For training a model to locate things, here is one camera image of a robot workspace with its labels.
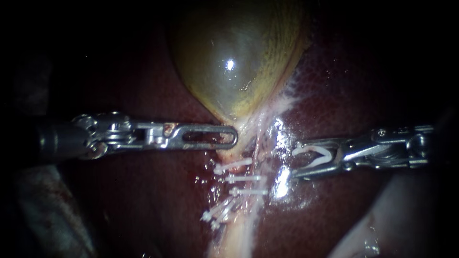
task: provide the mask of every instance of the metal instrument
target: metal instrument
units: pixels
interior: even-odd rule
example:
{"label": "metal instrument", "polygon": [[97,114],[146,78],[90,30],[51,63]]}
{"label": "metal instrument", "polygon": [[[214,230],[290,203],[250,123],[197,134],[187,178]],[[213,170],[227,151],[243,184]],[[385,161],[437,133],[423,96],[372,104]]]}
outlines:
{"label": "metal instrument", "polygon": [[80,115],[72,123],[89,133],[89,151],[80,158],[90,160],[124,151],[226,150],[238,141],[230,126],[131,120],[119,112]]}
{"label": "metal instrument", "polygon": [[319,147],[329,151],[329,162],[306,165],[293,170],[291,178],[311,179],[318,176],[352,171],[357,167],[373,169],[419,168],[429,163],[430,125],[373,129],[356,138],[306,140],[299,146]]}

